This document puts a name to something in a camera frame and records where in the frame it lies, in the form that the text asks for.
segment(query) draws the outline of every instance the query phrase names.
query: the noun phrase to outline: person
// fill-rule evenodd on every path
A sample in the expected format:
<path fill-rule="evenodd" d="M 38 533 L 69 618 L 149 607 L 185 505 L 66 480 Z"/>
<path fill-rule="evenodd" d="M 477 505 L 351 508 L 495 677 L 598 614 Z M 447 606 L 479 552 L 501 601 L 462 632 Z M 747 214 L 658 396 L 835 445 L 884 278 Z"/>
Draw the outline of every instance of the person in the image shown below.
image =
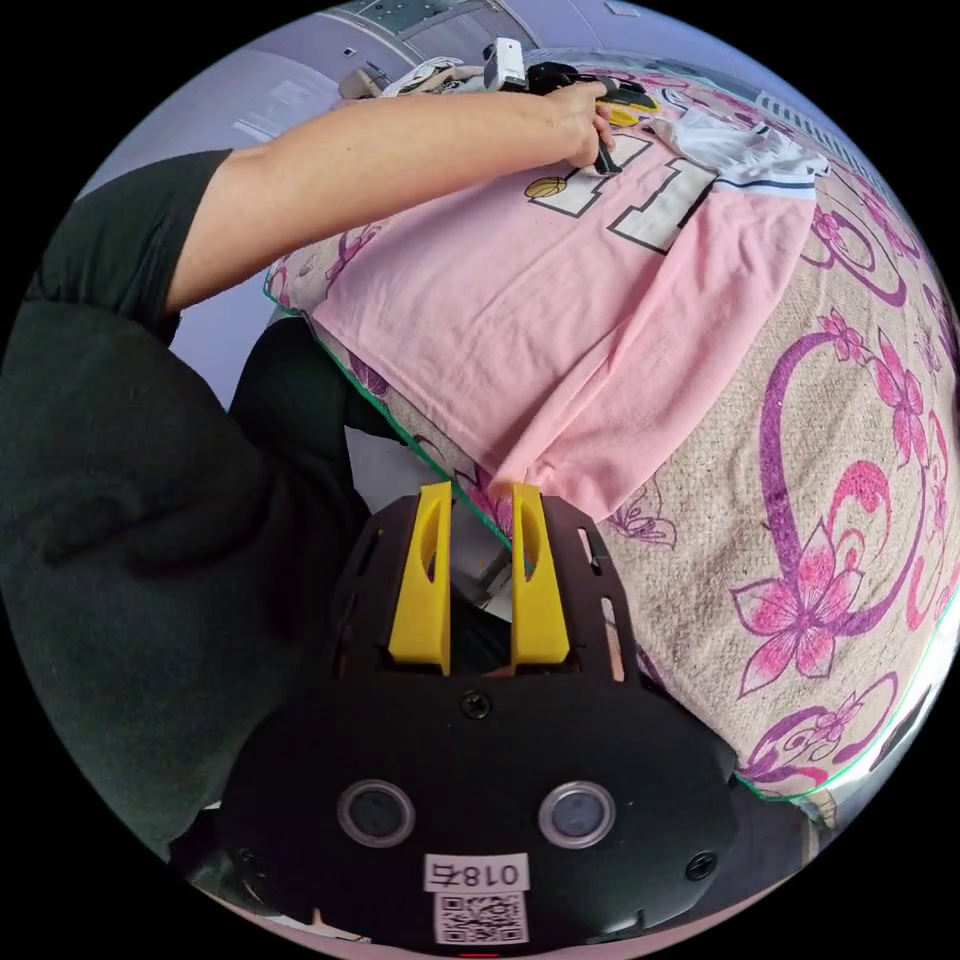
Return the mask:
<path fill-rule="evenodd" d="M 181 312 L 310 242 L 592 164 L 612 142 L 604 93 L 357 104 L 134 170 L 56 230 L 0 369 L 0 590 L 58 736 L 164 860 L 258 722 L 309 683 L 368 518 L 344 427 L 393 435 L 299 318 L 267 328 L 225 413 L 168 349 Z M 458 669 L 502 666 L 505 627 L 456 604 Z M 229 864 L 196 882 L 257 909 Z"/>

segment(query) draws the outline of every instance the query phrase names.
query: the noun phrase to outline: label sticker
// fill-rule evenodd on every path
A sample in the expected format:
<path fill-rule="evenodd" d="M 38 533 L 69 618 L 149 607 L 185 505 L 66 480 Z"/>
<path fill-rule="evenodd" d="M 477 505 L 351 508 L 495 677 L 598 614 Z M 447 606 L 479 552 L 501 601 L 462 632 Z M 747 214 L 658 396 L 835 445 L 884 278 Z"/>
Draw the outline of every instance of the label sticker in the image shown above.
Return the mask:
<path fill-rule="evenodd" d="M 428 853 L 424 859 L 423 889 L 427 893 L 446 894 L 523 893 L 530 889 L 529 860 L 525 853 L 501 857 L 444 857 Z"/>
<path fill-rule="evenodd" d="M 433 921 L 440 944 L 494 947 L 530 940 L 523 893 L 438 893 Z"/>

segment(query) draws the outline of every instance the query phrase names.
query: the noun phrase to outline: bed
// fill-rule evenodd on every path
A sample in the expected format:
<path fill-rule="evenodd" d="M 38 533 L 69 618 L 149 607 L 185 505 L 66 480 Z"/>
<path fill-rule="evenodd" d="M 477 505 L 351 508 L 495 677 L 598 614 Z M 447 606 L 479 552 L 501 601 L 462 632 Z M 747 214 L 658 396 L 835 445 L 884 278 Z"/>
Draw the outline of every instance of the bed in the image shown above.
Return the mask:
<path fill-rule="evenodd" d="M 836 825 L 838 796 L 870 780 L 905 717 L 915 729 L 955 652 L 956 314 L 872 168 L 798 114 L 764 113 L 742 85 L 734 95 L 682 65 L 577 65 L 638 80 L 658 108 L 763 121 L 831 163 L 787 291 L 735 379 L 600 529 L 643 670 L 734 747 L 743 784 Z M 509 547 L 511 507 L 491 477 L 313 319 L 378 230 L 283 258 L 265 292 L 308 319 Z"/>

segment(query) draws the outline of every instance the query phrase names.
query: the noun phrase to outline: black shirt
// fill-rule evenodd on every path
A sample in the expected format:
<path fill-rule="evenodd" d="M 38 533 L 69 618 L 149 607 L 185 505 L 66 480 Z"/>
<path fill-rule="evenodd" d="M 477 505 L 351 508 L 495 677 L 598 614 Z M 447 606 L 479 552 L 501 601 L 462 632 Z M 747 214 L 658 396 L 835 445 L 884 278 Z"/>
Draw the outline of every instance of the black shirt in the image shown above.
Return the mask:
<path fill-rule="evenodd" d="M 226 156 L 75 203 L 0 371 L 15 641 L 79 768 L 164 858 L 293 691 L 360 522 L 329 464 L 250 442 L 168 349 L 173 271 Z"/>

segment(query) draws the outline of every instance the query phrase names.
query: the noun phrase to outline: basketball graphic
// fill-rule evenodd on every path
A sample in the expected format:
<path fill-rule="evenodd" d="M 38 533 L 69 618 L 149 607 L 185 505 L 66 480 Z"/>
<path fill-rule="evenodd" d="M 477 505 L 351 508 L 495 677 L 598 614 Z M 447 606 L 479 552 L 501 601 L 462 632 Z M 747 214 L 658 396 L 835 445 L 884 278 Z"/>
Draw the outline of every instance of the basketball graphic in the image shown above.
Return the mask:
<path fill-rule="evenodd" d="M 567 189 L 567 181 L 563 177 L 541 177 L 534 180 L 524 191 L 531 200 L 542 200 L 544 197 L 555 197 Z"/>

